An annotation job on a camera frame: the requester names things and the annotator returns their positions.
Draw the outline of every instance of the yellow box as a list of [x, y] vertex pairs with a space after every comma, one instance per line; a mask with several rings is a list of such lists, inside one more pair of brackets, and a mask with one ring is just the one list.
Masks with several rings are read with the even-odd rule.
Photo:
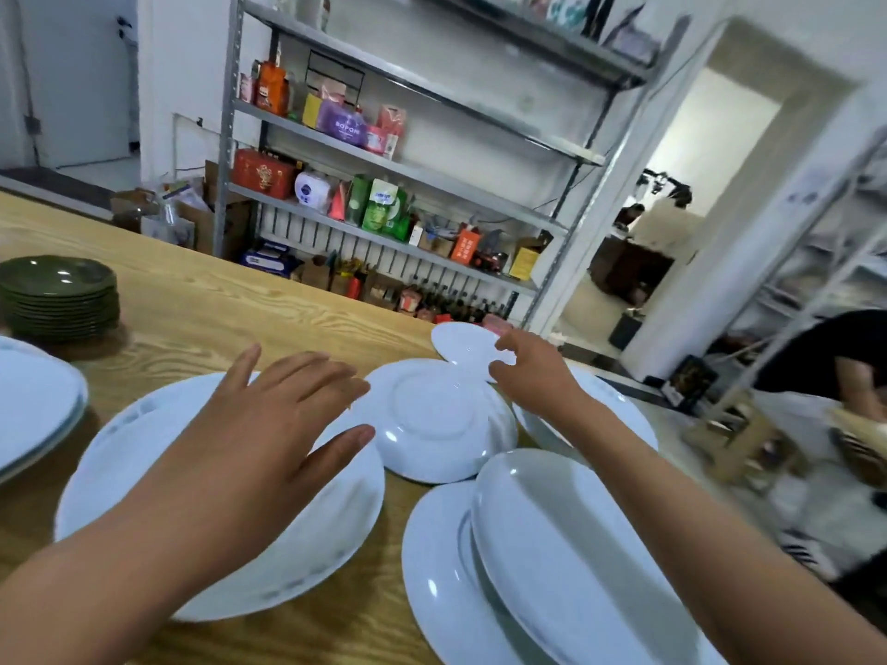
[[528, 280], [529, 274], [533, 272], [533, 266], [536, 265], [539, 256], [539, 252], [533, 252], [531, 249], [521, 247], [517, 251], [515, 262], [511, 265], [511, 272], [508, 275], [519, 280]]
[[320, 103], [323, 101], [313, 93], [308, 93], [305, 98], [305, 111], [302, 113], [302, 122], [309, 128], [317, 128], [317, 117], [320, 115]]

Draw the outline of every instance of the purple package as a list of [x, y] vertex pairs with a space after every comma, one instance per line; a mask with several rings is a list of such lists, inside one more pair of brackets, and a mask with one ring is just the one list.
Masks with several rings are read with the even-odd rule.
[[333, 100], [324, 100], [317, 113], [317, 130], [341, 140], [363, 147], [366, 144], [366, 121], [364, 117], [348, 111]]

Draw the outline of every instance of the door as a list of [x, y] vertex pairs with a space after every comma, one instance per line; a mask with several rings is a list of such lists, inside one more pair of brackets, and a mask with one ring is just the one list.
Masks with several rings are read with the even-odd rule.
[[40, 164], [129, 156], [128, 49], [136, 0], [18, 0]]

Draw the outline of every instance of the black shirt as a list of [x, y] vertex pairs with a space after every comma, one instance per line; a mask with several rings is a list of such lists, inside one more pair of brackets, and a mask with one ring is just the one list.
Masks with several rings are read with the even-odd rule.
[[837, 357], [874, 367], [875, 387], [887, 383], [887, 310], [840, 314], [796, 336], [761, 369], [755, 389], [841, 401]]

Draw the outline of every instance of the wood grain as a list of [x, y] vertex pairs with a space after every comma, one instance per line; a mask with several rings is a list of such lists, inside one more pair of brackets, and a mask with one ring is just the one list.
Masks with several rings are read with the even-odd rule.
[[[50, 543], [62, 488], [100, 426], [157, 387], [226, 369], [252, 341], [264, 347], [261, 364], [319, 349], [362, 375], [384, 363], [436, 357], [430, 324], [0, 193], [0, 260], [29, 254], [83, 256], [110, 266], [124, 327], [99, 343], [50, 348], [83, 372], [91, 409], [59, 448], [0, 486], [3, 578]], [[426, 492], [387, 474], [375, 528], [330, 579], [259, 614], [171, 623], [138, 663], [438, 662], [413, 620], [400, 566], [406, 520]]]

